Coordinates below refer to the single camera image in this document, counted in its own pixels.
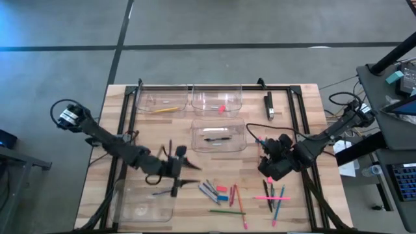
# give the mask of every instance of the wooden tabletop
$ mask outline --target wooden tabletop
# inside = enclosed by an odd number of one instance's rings
[[[302,87],[304,105],[312,133],[319,133],[327,127],[322,102],[316,84],[299,84]],[[125,85],[110,85],[107,90],[103,111],[101,113],[100,126],[116,134],[122,101],[124,97]],[[287,100],[286,91],[272,91],[275,117],[270,122],[265,114],[263,103],[264,91],[243,91],[242,108],[238,113],[245,123],[267,124],[276,127],[292,127],[291,114]],[[278,223],[272,227],[273,215],[269,211],[265,200],[255,200],[254,196],[264,196],[262,180],[265,178],[257,171],[258,147],[254,139],[245,130],[246,148],[234,153],[199,153],[192,150],[192,131],[191,124],[196,116],[190,105],[190,97],[186,106],[186,115],[183,118],[169,118],[144,114],[140,111],[136,115],[135,129],[140,131],[136,143],[147,146],[152,154],[156,154],[161,146],[168,145],[170,139],[173,140],[174,148],[178,145],[188,146],[187,157],[189,161],[202,168],[202,171],[183,168],[182,179],[209,179],[215,185],[222,185],[228,189],[234,183],[238,183],[242,196],[244,210],[247,213],[247,231],[310,231],[309,219],[306,209],[304,187],[300,173],[291,172],[283,179],[273,182],[276,194],[280,194],[281,187],[285,185],[285,196],[291,197],[290,201],[282,201],[278,216]],[[300,129],[302,121],[298,102],[294,96],[295,107]],[[129,120],[132,100],[129,102],[125,129]],[[293,138],[292,131],[265,129],[252,127],[252,131],[257,136],[278,138],[282,133],[288,134]],[[105,152],[96,148],[92,152],[91,160],[98,158]],[[100,203],[104,199],[105,189],[109,176],[111,157],[106,156],[94,163],[88,170],[84,184],[83,195],[79,205],[75,227],[79,228],[87,222],[94,214]],[[331,205],[335,213],[341,220],[352,227],[350,212],[345,198],[341,177],[339,175],[336,160],[331,155],[322,154],[317,159],[320,180],[325,199]],[[134,170],[128,168],[126,188],[130,194],[147,193],[154,190],[164,190],[171,186],[171,181],[164,179],[162,183],[151,187],[144,182],[144,174],[141,169]],[[169,196],[161,195],[158,199],[160,204],[166,204]],[[131,216],[125,217],[125,221],[120,222],[119,231],[134,232],[238,232],[245,231],[241,215],[210,213],[209,209],[224,209],[238,211],[239,204],[236,201],[232,208],[228,202],[223,202],[218,206],[202,194],[196,183],[185,185],[178,192],[176,200],[170,200],[173,210],[172,218],[167,222],[125,222],[128,218],[146,219],[151,217],[142,208],[137,208],[134,203],[126,205],[126,210],[133,209]],[[320,225],[319,208],[314,200],[314,209]],[[109,225],[111,224],[111,214],[109,215]]]

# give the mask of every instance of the power cord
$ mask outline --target power cord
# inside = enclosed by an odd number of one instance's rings
[[[343,82],[345,82],[345,81],[349,81],[349,80],[351,80],[351,79],[353,79],[353,78],[356,78],[356,77],[358,77],[358,75],[355,75],[355,76],[353,76],[353,77],[349,77],[349,78],[347,78],[347,79],[344,79],[344,80],[342,80],[342,81],[338,81],[338,82],[336,82],[336,83],[329,84],[329,85],[327,85],[327,86],[323,86],[323,87],[322,87],[322,88],[320,88],[319,90],[323,90],[323,89],[325,89],[325,88],[328,88],[328,87],[331,87],[331,86],[334,86],[334,85],[341,84],[341,83],[343,83]]]

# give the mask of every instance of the concrete floor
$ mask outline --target concrete floor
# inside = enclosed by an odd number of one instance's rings
[[[115,46],[127,0],[0,0],[0,47]],[[215,43],[399,42],[416,31],[405,0],[136,0],[125,45]],[[392,47],[124,51],[115,84],[318,83],[341,81]],[[406,57],[415,57],[411,51]],[[53,161],[34,170],[13,233],[73,227],[91,148],[84,135],[57,129],[49,108],[73,98],[99,116],[114,51],[0,52],[0,129],[17,150]],[[351,91],[357,79],[322,90]],[[407,233],[397,212],[371,211],[374,187],[345,187],[354,226]]]

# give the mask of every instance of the red object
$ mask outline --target red object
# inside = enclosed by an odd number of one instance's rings
[[[231,202],[231,196],[233,195],[233,187],[229,188],[229,206],[231,207],[233,205],[233,202]]]
[[[234,195],[235,195],[235,185],[233,186],[233,192],[232,192],[231,197],[230,197],[231,206],[233,206],[233,204],[234,204]]]
[[[219,191],[219,192],[227,192],[227,188],[223,187],[223,186],[217,186],[216,190]]]
[[[219,109],[218,109],[218,113],[222,114],[224,111],[226,110],[226,106],[222,105]]]

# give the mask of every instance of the transparent container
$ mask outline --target transparent container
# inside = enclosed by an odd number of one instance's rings
[[[192,149],[202,153],[236,152],[246,148],[244,120],[194,120]]]
[[[164,87],[140,86],[136,107],[143,114],[172,115],[185,113],[188,103],[188,86],[175,84]]]
[[[114,185],[110,205],[113,222],[167,222],[171,219],[176,199],[170,188],[140,187],[138,181],[120,180]]]
[[[242,86],[193,86],[192,107],[198,116],[236,117],[242,107]]]
[[[361,173],[365,177],[377,176],[383,173],[382,167],[380,165],[370,166],[368,168],[364,168]]]

